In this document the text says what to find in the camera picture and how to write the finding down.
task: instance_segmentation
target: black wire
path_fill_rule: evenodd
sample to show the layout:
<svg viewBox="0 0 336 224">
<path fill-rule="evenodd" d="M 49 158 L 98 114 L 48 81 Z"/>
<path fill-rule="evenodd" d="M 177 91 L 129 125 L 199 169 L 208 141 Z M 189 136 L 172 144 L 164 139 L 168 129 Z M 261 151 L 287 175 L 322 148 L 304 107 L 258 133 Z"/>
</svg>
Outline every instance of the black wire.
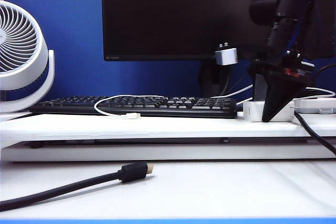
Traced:
<svg viewBox="0 0 336 224">
<path fill-rule="evenodd" d="M 315 138 L 318 142 L 320 142 L 325 148 L 330 150 L 333 154 L 336 155 L 336 148 L 329 143 L 326 139 L 324 139 L 322 136 L 318 135 L 309 125 L 306 123 L 306 121 L 303 119 L 303 117 L 298 113 L 294 112 L 295 117 L 299 120 L 303 128 L 308 132 L 310 136 Z"/>
<path fill-rule="evenodd" d="M 120 174 L 110 173 L 94 178 L 85 179 L 79 182 L 75 182 L 66 186 L 57 187 L 48 191 L 43 191 L 41 193 L 28 195 L 25 197 L 20 197 L 16 199 L 9 199 L 0 202 L 0 212 L 7 211 L 11 209 L 16 209 L 24 206 L 31 205 L 33 203 L 54 198 L 59 195 L 67 194 L 71 191 L 76 191 L 85 187 L 93 186 L 96 184 L 108 182 L 111 180 L 119 179 Z"/>
<path fill-rule="evenodd" d="M 244 75 L 239 81 L 237 81 L 229 90 L 227 90 L 223 95 L 229 94 L 229 92 L 234 89 L 235 87 L 237 87 L 244 79 L 245 79 L 246 75 Z"/>
<path fill-rule="evenodd" d="M 225 68 L 225 73 L 226 73 L 226 76 L 225 76 L 225 84 L 224 84 L 224 87 L 222 88 L 222 91 L 219 93 L 219 96 L 220 95 L 223 95 L 225 93 L 225 91 L 227 90 L 227 87 L 229 86 L 229 82 L 230 82 L 230 74 L 231 74 L 231 67 L 230 66 L 227 66 Z"/>
<path fill-rule="evenodd" d="M 314 74 L 314 76 L 313 76 L 313 78 L 312 78 L 312 82 L 315 82 L 315 81 L 316 81 L 317 76 L 318 76 L 321 72 L 323 72 L 323 71 L 325 71 L 325 70 L 327 70 L 327 69 L 329 69 L 329 68 L 333 68 L 333 67 L 336 67 L 336 64 L 330 64 L 330 65 L 324 66 L 323 68 L 320 68 L 320 69 Z"/>
</svg>

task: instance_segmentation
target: desk fan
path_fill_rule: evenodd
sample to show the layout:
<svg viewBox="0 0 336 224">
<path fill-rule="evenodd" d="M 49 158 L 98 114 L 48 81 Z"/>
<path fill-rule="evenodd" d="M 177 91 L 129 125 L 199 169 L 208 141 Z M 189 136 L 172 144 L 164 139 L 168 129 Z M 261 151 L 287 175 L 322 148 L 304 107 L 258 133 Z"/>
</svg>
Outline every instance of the desk fan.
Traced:
<svg viewBox="0 0 336 224">
<path fill-rule="evenodd" d="M 0 113 L 24 110 L 38 102 L 51 88 L 55 75 L 54 51 L 48 51 L 36 20 L 21 7 L 0 1 L 0 90 L 30 85 L 48 62 L 48 75 L 41 87 L 24 98 L 0 102 Z"/>
</svg>

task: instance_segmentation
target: monitor screen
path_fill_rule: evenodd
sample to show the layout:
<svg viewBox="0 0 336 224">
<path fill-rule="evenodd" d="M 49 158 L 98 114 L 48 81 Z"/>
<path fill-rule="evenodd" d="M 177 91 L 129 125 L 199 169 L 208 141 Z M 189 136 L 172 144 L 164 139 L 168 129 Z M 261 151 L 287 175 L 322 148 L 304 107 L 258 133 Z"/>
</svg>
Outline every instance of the monitor screen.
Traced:
<svg viewBox="0 0 336 224">
<path fill-rule="evenodd" d="M 269 27 L 249 17 L 251 0 L 102 0 L 104 59 L 200 60 L 211 59 L 219 44 L 264 44 Z M 321 3 L 323 52 L 334 56 L 334 0 Z M 313 41 L 317 33 L 310 36 Z"/>
</svg>

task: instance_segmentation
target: cable connector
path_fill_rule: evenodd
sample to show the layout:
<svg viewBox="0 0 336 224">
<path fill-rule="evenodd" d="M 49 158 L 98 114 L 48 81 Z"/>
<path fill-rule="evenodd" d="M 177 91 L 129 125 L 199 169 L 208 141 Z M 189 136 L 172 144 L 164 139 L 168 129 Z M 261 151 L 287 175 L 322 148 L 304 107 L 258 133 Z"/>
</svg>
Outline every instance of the cable connector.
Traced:
<svg viewBox="0 0 336 224">
<path fill-rule="evenodd" d="M 123 183 L 146 178 L 147 174 L 153 172 L 153 165 L 146 162 L 138 162 L 130 165 L 124 165 L 118 171 L 119 180 Z"/>
<path fill-rule="evenodd" d="M 141 117 L 140 113 L 127 113 L 124 118 L 127 119 L 138 119 Z"/>
</svg>

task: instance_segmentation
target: black keyboard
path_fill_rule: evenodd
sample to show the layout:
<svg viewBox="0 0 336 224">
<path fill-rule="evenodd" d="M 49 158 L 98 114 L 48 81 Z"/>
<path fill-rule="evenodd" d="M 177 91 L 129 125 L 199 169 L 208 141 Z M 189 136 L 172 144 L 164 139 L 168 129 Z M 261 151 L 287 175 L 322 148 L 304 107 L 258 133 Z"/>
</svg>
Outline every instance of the black keyboard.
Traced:
<svg viewBox="0 0 336 224">
<path fill-rule="evenodd" d="M 101 115 L 94 104 L 108 97 L 68 97 L 39 102 L 30 107 L 33 113 Z M 101 102 L 98 108 L 112 114 L 140 113 L 142 116 L 183 118 L 235 118 L 236 101 L 228 98 L 131 97 L 123 96 Z"/>
</svg>

